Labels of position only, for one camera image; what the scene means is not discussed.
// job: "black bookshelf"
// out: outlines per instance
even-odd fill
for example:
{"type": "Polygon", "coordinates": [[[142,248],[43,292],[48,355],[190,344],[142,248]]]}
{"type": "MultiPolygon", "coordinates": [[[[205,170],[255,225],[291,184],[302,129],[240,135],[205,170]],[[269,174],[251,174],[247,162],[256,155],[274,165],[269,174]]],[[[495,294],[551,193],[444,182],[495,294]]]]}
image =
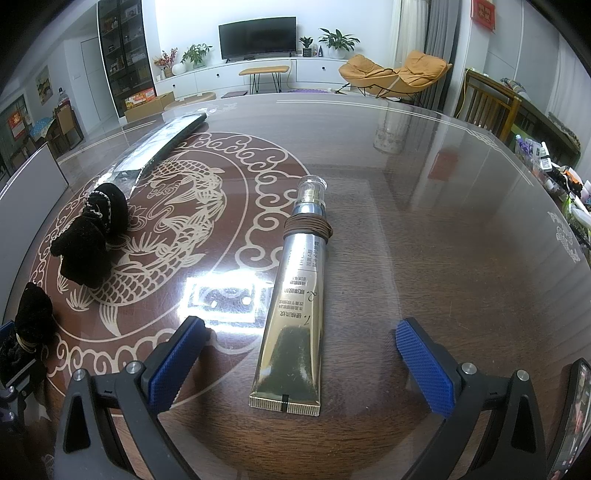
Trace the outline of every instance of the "black bookshelf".
{"type": "Polygon", "coordinates": [[[154,88],[144,34],[141,0],[100,0],[100,49],[107,80],[119,117],[125,99],[154,88]]]}

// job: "gray curtain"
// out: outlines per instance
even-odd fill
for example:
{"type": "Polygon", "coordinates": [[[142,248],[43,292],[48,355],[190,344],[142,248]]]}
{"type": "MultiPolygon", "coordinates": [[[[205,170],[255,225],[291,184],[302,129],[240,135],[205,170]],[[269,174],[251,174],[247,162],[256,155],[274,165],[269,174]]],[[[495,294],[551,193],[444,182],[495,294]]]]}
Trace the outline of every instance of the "gray curtain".
{"type": "MultiPolygon", "coordinates": [[[[460,0],[431,0],[424,52],[444,59],[448,63],[453,63],[456,56],[459,20],[460,0]]],[[[420,105],[422,107],[443,110],[452,69],[443,79],[421,93],[420,105]]]]}

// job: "white tv cabinet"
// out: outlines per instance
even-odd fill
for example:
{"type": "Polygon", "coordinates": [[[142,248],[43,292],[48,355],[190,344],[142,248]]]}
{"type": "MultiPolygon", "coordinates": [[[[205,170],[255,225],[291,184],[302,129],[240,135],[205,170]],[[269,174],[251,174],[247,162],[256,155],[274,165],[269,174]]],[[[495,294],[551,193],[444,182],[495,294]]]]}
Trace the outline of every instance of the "white tv cabinet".
{"type": "MultiPolygon", "coordinates": [[[[284,92],[293,88],[339,88],[347,83],[339,74],[339,67],[345,62],[346,60],[326,57],[276,57],[233,61],[202,67],[159,82],[155,81],[154,85],[158,95],[174,92],[177,100],[202,92],[215,92],[220,98],[227,92],[248,90],[249,77],[238,75],[244,69],[287,65],[290,71],[281,75],[281,87],[284,92]]],[[[259,93],[264,92],[275,92],[270,73],[261,75],[259,93]]]]}

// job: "potted plant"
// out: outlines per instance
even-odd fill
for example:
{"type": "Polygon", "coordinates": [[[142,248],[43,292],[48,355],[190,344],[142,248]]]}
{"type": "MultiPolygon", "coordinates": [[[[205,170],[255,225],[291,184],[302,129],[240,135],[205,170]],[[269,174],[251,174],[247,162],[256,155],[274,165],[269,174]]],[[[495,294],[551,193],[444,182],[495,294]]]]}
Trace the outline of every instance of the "potted plant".
{"type": "Polygon", "coordinates": [[[301,56],[302,57],[311,57],[312,56],[312,49],[310,45],[314,41],[311,37],[300,37],[301,44],[304,48],[301,49],[301,56]]]}
{"type": "Polygon", "coordinates": [[[188,70],[202,67],[203,59],[205,58],[205,55],[209,53],[211,48],[213,48],[211,45],[205,43],[200,43],[199,45],[195,45],[194,43],[183,54],[183,59],[181,61],[187,65],[188,70]]]}
{"type": "Polygon", "coordinates": [[[154,60],[154,65],[162,70],[163,77],[169,78],[173,76],[172,66],[177,52],[178,48],[171,48],[170,55],[163,50],[162,56],[154,60]]]}
{"type": "Polygon", "coordinates": [[[333,59],[344,59],[346,51],[353,51],[355,43],[359,43],[359,39],[353,35],[343,35],[339,30],[335,33],[321,28],[326,35],[322,35],[319,40],[325,42],[329,46],[329,57],[333,59]]]}

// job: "dining table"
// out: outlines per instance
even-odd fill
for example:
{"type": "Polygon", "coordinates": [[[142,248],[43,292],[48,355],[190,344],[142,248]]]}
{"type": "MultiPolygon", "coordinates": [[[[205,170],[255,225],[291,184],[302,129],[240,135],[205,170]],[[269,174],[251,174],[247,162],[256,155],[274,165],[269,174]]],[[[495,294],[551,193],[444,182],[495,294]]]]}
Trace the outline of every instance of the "dining table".
{"type": "MultiPolygon", "coordinates": [[[[408,317],[460,363],[527,371],[550,450],[568,367],[591,358],[591,274],[560,210],[505,145],[440,113],[355,95],[217,99],[159,114],[153,127],[197,112],[206,122],[134,188],[101,287],[63,277],[49,254],[100,173],[31,246],[23,268],[56,318],[42,354],[43,414],[30,427],[36,458],[53,460],[75,370],[103,375],[144,360],[190,315],[212,335],[158,418],[201,479],[402,478],[443,421],[397,351],[394,331],[408,317]],[[333,228],[317,417],[249,407],[283,224],[308,174],[326,181],[333,228]]],[[[127,148],[104,147],[67,162],[115,162],[127,148]]],[[[136,474],[150,478],[112,413],[136,474]]],[[[451,478],[470,465],[486,420],[451,478]]]]}

